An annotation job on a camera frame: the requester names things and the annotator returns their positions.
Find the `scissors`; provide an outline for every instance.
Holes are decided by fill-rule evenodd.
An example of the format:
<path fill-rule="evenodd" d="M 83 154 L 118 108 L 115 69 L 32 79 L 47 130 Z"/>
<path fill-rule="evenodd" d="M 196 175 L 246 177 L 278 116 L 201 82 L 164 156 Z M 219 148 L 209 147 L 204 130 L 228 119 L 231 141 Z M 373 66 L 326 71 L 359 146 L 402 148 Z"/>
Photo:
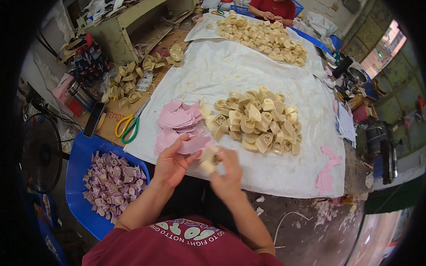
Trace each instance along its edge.
<path fill-rule="evenodd" d="M 132 140 L 135 139 L 138 130 L 139 130 L 139 116 L 141 115 L 142 111 L 144 110 L 144 108 L 147 106 L 148 102 L 151 100 L 151 98 L 149 98 L 140 108 L 139 110 L 135 113 L 135 114 L 130 114 L 126 117 L 124 117 L 123 119 L 120 120 L 120 122 L 118 122 L 118 124 L 115 126 L 115 136 L 116 137 L 121 137 L 121 141 L 125 144 L 131 142 Z M 133 123 L 130 125 L 129 128 L 127 128 L 127 126 L 129 125 L 130 121 L 132 121 L 133 119 L 135 119 L 133 121 Z M 120 127 L 121 123 L 123 123 L 125 120 L 127 120 L 126 124 L 124 125 L 123 130 L 121 131 L 121 133 L 118 133 L 118 128 Z M 130 130 L 132 130 L 132 128 L 136 125 L 136 129 L 135 132 L 133 133 L 133 135 L 128 139 L 128 140 L 124 140 L 124 137 L 127 135 L 127 133 L 129 133 Z"/>
<path fill-rule="evenodd" d="M 213 10 L 211 13 L 212 13 L 213 15 L 216 15 L 216 16 L 222 16 L 222 17 L 225 17 L 225 12 L 223 12 L 222 10 Z"/>

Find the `black fan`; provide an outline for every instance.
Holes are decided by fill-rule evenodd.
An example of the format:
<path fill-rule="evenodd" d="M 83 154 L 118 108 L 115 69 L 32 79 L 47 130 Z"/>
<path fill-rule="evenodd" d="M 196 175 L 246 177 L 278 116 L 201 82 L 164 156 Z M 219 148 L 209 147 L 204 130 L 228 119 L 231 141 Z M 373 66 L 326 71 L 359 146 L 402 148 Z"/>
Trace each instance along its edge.
<path fill-rule="evenodd" d="M 58 183 L 64 157 L 58 129 L 51 119 L 38 113 L 27 119 L 23 132 L 24 177 L 35 191 L 49 193 Z"/>

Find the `maroon t-shirt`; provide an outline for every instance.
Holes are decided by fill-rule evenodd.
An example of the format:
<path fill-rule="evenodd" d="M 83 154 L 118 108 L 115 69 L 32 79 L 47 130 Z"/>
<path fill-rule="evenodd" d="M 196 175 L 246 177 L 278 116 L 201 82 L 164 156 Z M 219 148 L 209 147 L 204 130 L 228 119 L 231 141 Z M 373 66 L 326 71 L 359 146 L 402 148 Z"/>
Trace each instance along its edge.
<path fill-rule="evenodd" d="M 233 233 L 200 216 L 167 220 L 126 231 L 111 230 L 83 257 L 83 265 L 273 265 L 273 255 L 257 255 Z"/>
<path fill-rule="evenodd" d="M 251 0 L 250 6 L 263 12 L 269 11 L 288 20 L 294 20 L 294 14 L 296 13 L 296 6 L 291 0 L 280 2 L 275 2 L 274 0 Z"/>

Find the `masking tape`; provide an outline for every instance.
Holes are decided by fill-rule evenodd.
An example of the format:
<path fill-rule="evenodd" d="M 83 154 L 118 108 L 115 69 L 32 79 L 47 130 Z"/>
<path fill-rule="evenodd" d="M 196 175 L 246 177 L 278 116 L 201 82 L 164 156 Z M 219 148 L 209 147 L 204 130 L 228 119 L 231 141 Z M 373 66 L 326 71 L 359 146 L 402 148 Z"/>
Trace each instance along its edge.
<path fill-rule="evenodd" d="M 200 21 L 203 21 L 203 19 L 204 19 L 204 17 L 203 17 L 203 15 L 202 15 L 202 14 L 200 14 L 200 15 L 196 15 L 196 16 L 193 16 L 193 17 L 192 17 L 192 21 L 193 21 L 193 22 L 195 22 L 195 23 L 200 22 Z"/>

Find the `person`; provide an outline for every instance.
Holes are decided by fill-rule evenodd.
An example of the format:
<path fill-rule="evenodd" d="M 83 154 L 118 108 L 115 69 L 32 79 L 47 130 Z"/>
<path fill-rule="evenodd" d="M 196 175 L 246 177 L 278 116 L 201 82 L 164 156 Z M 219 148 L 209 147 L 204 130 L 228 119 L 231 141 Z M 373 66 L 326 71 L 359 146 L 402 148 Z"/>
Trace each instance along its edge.
<path fill-rule="evenodd" d="M 260 20 L 279 21 L 285 28 L 293 24 L 296 6 L 292 0 L 251 0 L 248 11 Z"/>
<path fill-rule="evenodd" d="M 85 254 L 82 265 L 283 265 L 275 258 L 268 230 L 241 190 L 242 169 L 237 153 L 220 147 L 217 156 L 226 174 L 212 173 L 208 186 L 211 190 L 199 191 L 195 189 L 197 183 L 208 181 L 184 175 L 201 152 L 187 157 L 177 153 L 181 142 L 188 139 L 188 134 L 180 136 L 159 155 L 149 185 L 122 213 L 114 229 Z M 188 186 L 188 180 L 195 180 L 196 185 Z M 187 187 L 189 191 L 175 197 L 179 189 Z M 228 226 L 235 230 L 212 222 L 206 218 L 208 214 L 200 212 L 157 220 L 168 208 L 176 210 L 180 202 L 190 205 L 196 201 L 194 194 L 199 201 L 205 195 L 204 205 L 210 207 L 204 213 L 210 217 L 222 204 L 224 215 L 212 220 L 226 223 L 226 211 L 233 223 Z M 189 209 L 181 206 L 178 211 L 188 214 Z"/>

